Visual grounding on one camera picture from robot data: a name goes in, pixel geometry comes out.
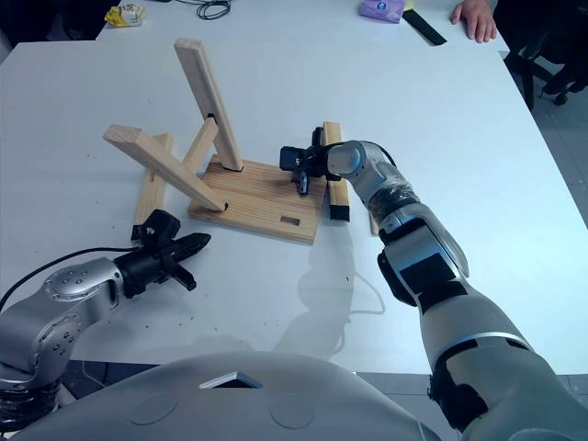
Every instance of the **rectangular slot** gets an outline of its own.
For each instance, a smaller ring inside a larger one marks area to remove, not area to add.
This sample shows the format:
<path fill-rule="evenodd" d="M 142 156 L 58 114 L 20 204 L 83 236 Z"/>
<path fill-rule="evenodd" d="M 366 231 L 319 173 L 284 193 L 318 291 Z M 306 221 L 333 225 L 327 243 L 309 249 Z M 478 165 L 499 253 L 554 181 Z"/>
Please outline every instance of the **rectangular slot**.
<path fill-rule="evenodd" d="M 284 223 L 289 223 L 290 225 L 294 225 L 296 227 L 298 227 L 300 225 L 300 219 L 290 218 L 289 216 L 284 216 L 284 215 L 282 215 L 282 217 L 279 218 L 279 221 L 284 222 Z"/>

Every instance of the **light wood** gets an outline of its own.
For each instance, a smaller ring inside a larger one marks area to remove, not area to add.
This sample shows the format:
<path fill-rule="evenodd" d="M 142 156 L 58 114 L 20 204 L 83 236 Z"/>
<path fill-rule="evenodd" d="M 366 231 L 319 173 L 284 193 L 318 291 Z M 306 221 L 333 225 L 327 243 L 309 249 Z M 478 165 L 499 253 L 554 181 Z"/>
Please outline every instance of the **light wood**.
<path fill-rule="evenodd" d="M 207 209 L 225 210 L 225 200 L 143 130 L 112 125 L 104 139 Z"/>
<path fill-rule="evenodd" d="M 241 171 L 243 159 L 232 134 L 221 94 L 210 70 L 204 44 L 198 40 L 178 39 L 174 47 L 202 118 L 212 114 L 219 126 L 219 134 L 214 141 L 214 146 L 221 158 L 222 166 L 229 170 Z"/>
<path fill-rule="evenodd" d="M 372 217 L 372 215 L 369 215 L 369 228 L 371 230 L 371 233 L 373 236 L 377 236 L 379 233 L 379 226 L 376 223 L 376 220 Z"/>
<path fill-rule="evenodd" d="M 226 211 L 213 212 L 192 203 L 190 216 L 293 241 L 313 243 L 321 216 L 326 182 L 311 178 L 308 196 L 301 196 L 291 173 L 268 164 L 244 161 L 241 173 L 225 170 L 214 155 L 202 178 L 225 198 Z"/>
<path fill-rule="evenodd" d="M 198 135 L 196 135 L 194 142 L 192 142 L 190 150 L 188 150 L 186 153 L 184 161 L 182 161 L 189 171 L 192 173 L 196 173 L 198 171 L 209 152 L 209 148 L 214 141 L 214 137 L 217 136 L 218 132 L 219 128 L 214 118 L 206 118 L 204 120 L 204 124 L 202 124 L 202 127 L 198 132 Z"/>
<path fill-rule="evenodd" d="M 169 133 L 153 137 L 166 152 L 172 151 L 174 137 Z M 139 205 L 135 213 L 135 225 L 142 225 L 154 209 L 164 207 L 165 181 L 154 172 L 145 169 L 145 176 L 139 196 Z"/>
<path fill-rule="evenodd" d="M 322 144 L 333 144 L 334 142 L 341 142 L 341 125 L 337 122 L 325 121 L 322 124 Z M 344 179 L 340 181 L 328 181 L 329 199 L 331 206 L 331 219 L 340 219 L 334 211 L 337 207 L 349 207 L 349 196 L 347 194 L 347 182 Z"/>

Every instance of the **wooden stick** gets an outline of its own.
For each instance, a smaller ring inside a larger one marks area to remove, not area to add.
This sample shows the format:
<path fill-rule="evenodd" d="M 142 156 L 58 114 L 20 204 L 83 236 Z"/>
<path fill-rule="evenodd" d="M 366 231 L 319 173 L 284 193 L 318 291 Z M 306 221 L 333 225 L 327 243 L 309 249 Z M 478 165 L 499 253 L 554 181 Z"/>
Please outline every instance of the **wooden stick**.
<path fill-rule="evenodd" d="M 219 126 L 219 135 L 214 141 L 214 146 L 221 158 L 222 166 L 229 170 L 243 170 L 243 159 L 232 134 L 221 94 L 210 70 L 204 45 L 198 40 L 178 39 L 174 47 L 202 118 L 212 114 Z"/>
<path fill-rule="evenodd" d="M 217 136 L 219 132 L 219 128 L 217 127 L 217 123 L 213 117 L 206 118 L 204 120 L 204 124 L 200 128 L 198 135 L 192 142 L 192 146 L 190 150 L 186 153 L 184 157 L 184 161 L 182 163 L 187 167 L 189 171 L 192 173 L 196 173 L 204 158 L 206 158 L 207 153 L 209 152 L 210 145 L 214 141 L 214 137 Z"/>
<path fill-rule="evenodd" d="M 379 226 L 371 214 L 369 215 L 369 228 L 371 230 L 372 236 L 377 236 L 379 234 Z"/>
<path fill-rule="evenodd" d="M 174 137 L 169 133 L 157 135 L 155 140 L 166 152 L 172 151 Z M 135 225 L 142 225 L 154 209 L 161 209 L 164 206 L 165 181 L 154 172 L 145 169 L 145 177 L 139 196 L 139 205 L 135 214 Z"/>
<path fill-rule="evenodd" d="M 322 144 L 340 142 L 341 125 L 337 122 L 325 121 L 322 124 Z M 328 181 L 331 219 L 349 221 L 349 196 L 347 195 L 347 183 L 340 181 Z"/>
<path fill-rule="evenodd" d="M 207 209 L 226 209 L 225 200 L 143 130 L 112 125 L 104 139 Z"/>

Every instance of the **black cable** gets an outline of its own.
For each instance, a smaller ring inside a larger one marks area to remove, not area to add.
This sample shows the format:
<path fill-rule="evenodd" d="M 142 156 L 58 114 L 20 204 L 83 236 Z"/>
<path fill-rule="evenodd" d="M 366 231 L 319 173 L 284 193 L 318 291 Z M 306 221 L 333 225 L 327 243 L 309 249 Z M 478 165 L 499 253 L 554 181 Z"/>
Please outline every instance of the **black cable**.
<path fill-rule="evenodd" d="M 35 269 L 34 271 L 28 273 L 26 276 L 22 277 L 17 283 L 15 283 L 0 300 L 0 312 L 2 312 L 2 309 L 4 308 L 4 305 L 6 304 L 6 302 L 8 301 L 8 298 L 10 298 L 10 296 L 12 296 L 12 294 L 14 294 L 14 292 L 18 289 L 18 287 L 20 287 L 21 285 L 28 282 L 30 279 L 32 279 L 34 276 L 36 276 L 41 271 L 45 271 L 47 268 L 50 268 L 50 267 L 57 265 L 57 264 L 60 264 L 64 260 L 71 259 L 72 257 L 76 257 L 77 255 L 80 255 L 80 254 L 94 253 L 94 252 L 98 252 L 98 251 L 100 251 L 100 252 L 109 251 L 109 252 L 114 252 L 114 253 L 127 253 L 129 251 L 137 251 L 137 250 L 139 250 L 139 247 L 132 247 L 132 248 L 109 248 L 109 247 L 87 248 L 85 250 L 80 250 L 80 251 L 76 251 L 75 253 L 70 253 L 70 254 L 64 255 L 63 257 L 60 257 L 59 259 L 55 259 L 55 260 L 49 262 L 48 264 L 45 264 L 45 265 Z"/>
<path fill-rule="evenodd" d="M 176 2 L 184 3 L 186 5 L 198 6 L 196 8 L 196 15 L 203 20 L 216 20 L 226 16 L 231 12 L 231 4 L 234 0 L 176 0 Z"/>

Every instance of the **human hand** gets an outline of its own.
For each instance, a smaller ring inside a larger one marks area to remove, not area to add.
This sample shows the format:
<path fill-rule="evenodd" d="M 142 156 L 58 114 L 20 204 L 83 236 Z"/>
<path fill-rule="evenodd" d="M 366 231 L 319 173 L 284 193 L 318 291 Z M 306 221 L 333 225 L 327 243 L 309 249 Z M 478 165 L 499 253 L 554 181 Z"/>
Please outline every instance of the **human hand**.
<path fill-rule="evenodd" d="M 451 23 L 454 25 L 460 20 L 468 22 L 468 38 L 474 37 L 478 43 L 487 43 L 496 38 L 496 23 L 492 18 L 489 0 L 464 0 L 458 4 L 451 13 Z"/>

